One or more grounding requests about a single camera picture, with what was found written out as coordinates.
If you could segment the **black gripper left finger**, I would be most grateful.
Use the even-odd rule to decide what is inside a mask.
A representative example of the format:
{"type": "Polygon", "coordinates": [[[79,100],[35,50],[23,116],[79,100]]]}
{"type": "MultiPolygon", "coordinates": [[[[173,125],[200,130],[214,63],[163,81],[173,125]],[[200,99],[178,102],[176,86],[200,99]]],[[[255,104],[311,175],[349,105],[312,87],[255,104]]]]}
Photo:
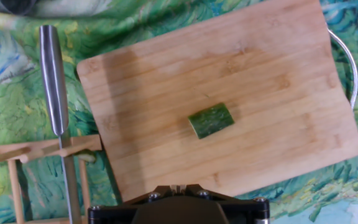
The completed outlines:
{"type": "Polygon", "coordinates": [[[94,205],[88,208],[89,224],[131,223],[142,205],[174,196],[177,185],[160,185],[151,192],[123,202],[120,205],[94,205]]]}

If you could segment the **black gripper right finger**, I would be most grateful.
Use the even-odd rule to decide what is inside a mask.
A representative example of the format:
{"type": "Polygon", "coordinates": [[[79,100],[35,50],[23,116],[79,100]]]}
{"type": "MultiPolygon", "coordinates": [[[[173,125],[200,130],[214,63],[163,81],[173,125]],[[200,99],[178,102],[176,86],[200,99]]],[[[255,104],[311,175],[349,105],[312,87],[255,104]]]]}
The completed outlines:
{"type": "Polygon", "coordinates": [[[270,200],[265,197],[241,200],[204,189],[199,184],[181,185],[180,195],[216,202],[229,223],[270,223],[270,200]]]}

